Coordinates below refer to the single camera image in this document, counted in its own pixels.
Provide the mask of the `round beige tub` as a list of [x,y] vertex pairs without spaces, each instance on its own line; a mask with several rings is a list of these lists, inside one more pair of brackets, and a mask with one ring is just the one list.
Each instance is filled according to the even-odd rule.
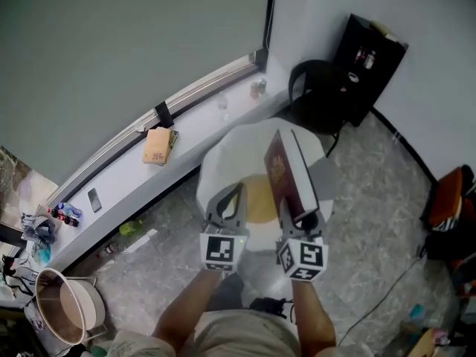
[[91,277],[66,277],[44,268],[36,278],[36,303],[49,330],[71,346],[107,332],[106,307]]

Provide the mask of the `white bean bag chair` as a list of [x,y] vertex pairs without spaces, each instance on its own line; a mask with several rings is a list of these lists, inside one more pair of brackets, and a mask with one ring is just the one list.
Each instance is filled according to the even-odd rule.
[[[223,188],[242,179],[256,175],[266,175],[264,155],[278,129],[292,129],[295,132],[306,165],[311,167],[322,158],[327,159],[317,135],[303,127],[281,118],[270,118],[256,124],[239,125],[208,151],[202,162],[196,200],[202,214],[208,202]],[[332,215],[335,198],[336,172],[329,170],[309,171],[312,183],[318,195],[323,220],[328,222]],[[321,195],[318,182],[325,182],[331,188],[329,195]],[[264,224],[248,222],[250,232],[246,249],[249,251],[273,251],[282,231],[276,218]]]

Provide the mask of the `black window bracket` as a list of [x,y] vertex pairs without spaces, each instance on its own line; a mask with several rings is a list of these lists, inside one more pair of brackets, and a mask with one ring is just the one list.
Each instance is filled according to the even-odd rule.
[[169,129],[174,125],[173,117],[165,101],[159,103],[154,108],[155,115],[158,118],[159,126]]

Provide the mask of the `black chair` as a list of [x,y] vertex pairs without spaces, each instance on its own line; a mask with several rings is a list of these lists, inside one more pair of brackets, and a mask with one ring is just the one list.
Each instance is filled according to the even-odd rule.
[[310,59],[292,69],[288,93],[289,118],[315,134],[332,137],[326,153],[330,156],[356,109],[354,83],[331,62]]

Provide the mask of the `flat beige box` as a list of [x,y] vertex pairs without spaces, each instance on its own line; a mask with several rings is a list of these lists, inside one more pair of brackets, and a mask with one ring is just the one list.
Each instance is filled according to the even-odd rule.
[[404,42],[401,42],[397,36],[385,25],[377,22],[377,21],[371,21],[370,22],[370,27],[378,32],[380,35],[382,35],[385,39],[390,40],[391,42],[398,43],[400,45],[404,45]]

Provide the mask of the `person's left forearm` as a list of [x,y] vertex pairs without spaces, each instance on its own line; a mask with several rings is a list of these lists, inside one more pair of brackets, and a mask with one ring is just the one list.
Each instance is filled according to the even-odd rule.
[[207,308],[222,273],[202,269],[164,310],[152,336],[179,354]]

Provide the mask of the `yellow seat cushion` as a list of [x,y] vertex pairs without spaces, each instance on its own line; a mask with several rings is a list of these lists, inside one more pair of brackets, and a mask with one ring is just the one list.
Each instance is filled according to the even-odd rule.
[[246,188],[246,221],[264,224],[275,220],[277,209],[267,175],[256,174],[243,178]]

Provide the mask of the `person's right forearm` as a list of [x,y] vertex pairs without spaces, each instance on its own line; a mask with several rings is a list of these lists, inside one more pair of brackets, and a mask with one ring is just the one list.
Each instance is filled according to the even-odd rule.
[[302,356],[314,357],[326,348],[335,347],[335,329],[315,287],[309,282],[293,280],[292,293]]

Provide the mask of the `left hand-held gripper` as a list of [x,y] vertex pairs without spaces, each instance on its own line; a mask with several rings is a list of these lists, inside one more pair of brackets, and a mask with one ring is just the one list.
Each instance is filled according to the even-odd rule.
[[[234,212],[224,212],[234,204]],[[229,185],[220,190],[209,202],[205,219],[207,224],[199,235],[203,268],[209,271],[237,272],[247,234],[236,234],[230,229],[243,229],[246,221],[247,190],[243,183]]]

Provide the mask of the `person's beige shirt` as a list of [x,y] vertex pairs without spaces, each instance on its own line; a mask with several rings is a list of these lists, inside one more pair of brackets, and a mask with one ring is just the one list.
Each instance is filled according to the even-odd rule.
[[166,341],[121,330],[107,357],[300,357],[296,326],[250,309],[206,312],[180,352]]

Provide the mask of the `green bottle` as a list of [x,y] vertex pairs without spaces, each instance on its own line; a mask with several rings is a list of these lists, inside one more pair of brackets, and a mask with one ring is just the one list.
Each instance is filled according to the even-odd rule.
[[124,237],[132,236],[142,229],[143,223],[141,219],[125,222],[119,227],[119,234]]

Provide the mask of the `tan cardboard parcel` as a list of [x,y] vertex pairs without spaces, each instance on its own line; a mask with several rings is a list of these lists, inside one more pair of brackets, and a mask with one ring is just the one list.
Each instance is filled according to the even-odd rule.
[[145,164],[165,164],[170,151],[170,139],[172,131],[158,127],[150,129],[147,133],[142,155]]

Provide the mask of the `teal plastic bag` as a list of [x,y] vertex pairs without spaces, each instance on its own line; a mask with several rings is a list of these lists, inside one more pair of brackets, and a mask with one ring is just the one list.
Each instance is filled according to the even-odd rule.
[[46,245],[45,247],[43,247],[37,243],[34,243],[31,251],[31,256],[38,265],[47,265],[51,259],[50,245]]

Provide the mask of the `black white patterned blanket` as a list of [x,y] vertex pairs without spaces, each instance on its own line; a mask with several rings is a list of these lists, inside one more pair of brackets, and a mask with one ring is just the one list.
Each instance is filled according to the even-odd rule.
[[431,227],[432,231],[440,232],[440,233],[445,233],[451,230],[454,230],[460,221],[459,216],[451,216],[442,222],[437,223],[436,225],[433,225]]

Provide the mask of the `dark red book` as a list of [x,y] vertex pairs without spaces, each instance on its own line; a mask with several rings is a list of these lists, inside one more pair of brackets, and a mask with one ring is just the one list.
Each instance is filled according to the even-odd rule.
[[277,211],[285,200],[293,222],[318,208],[318,199],[295,132],[279,129],[265,153],[264,163]]

